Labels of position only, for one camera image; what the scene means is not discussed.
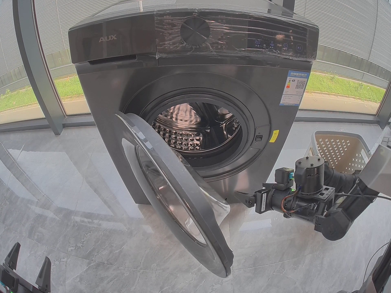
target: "laundry basket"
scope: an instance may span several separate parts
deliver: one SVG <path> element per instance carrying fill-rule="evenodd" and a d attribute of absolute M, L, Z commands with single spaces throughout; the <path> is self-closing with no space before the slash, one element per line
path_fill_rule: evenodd
<path fill-rule="evenodd" d="M 329 166 L 342 173 L 354 173 L 363 169 L 371 153 L 358 134 L 339 131 L 316 131 L 306 155 L 317 155 L 329 162 Z"/>

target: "sidewalk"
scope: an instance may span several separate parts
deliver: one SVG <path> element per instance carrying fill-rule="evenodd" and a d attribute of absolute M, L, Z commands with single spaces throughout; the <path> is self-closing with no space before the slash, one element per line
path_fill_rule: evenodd
<path fill-rule="evenodd" d="M 306 92 L 301 101 L 300 109 L 339 110 L 342 112 L 376 114 L 379 104 L 346 96 Z"/>
<path fill-rule="evenodd" d="M 89 113 L 85 99 L 70 100 L 63 102 L 64 108 L 68 114 Z M 44 118 L 42 110 L 38 104 L 17 109 L 6 110 L 0 113 L 0 124 L 12 123 L 14 121 L 31 120 Z"/>

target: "washing machine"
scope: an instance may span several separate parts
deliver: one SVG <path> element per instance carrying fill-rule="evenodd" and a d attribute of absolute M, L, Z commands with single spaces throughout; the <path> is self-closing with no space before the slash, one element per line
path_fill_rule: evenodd
<path fill-rule="evenodd" d="M 214 274 L 235 191 L 266 182 L 299 108 L 319 29 L 264 0 L 130 0 L 72 27 L 75 64 L 136 203 Z"/>

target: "washing machine door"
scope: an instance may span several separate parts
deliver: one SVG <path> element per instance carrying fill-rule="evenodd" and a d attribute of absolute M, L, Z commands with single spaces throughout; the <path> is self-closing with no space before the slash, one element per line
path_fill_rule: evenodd
<path fill-rule="evenodd" d="M 124 154 L 154 209 L 201 264 L 227 277 L 233 253 L 219 224 L 230 206 L 142 118 L 118 112 L 115 120 Z"/>

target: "control panel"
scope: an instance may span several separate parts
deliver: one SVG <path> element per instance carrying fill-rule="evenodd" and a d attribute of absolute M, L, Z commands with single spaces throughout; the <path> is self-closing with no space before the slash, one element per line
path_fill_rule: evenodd
<path fill-rule="evenodd" d="M 285 56 L 306 57 L 308 29 L 272 18 L 248 23 L 247 48 Z"/>
<path fill-rule="evenodd" d="M 278 55 L 315 60 L 317 31 L 282 17 L 222 11 L 155 13 L 156 51 L 160 55 L 204 52 Z M 316 37 L 311 46 L 311 33 Z"/>

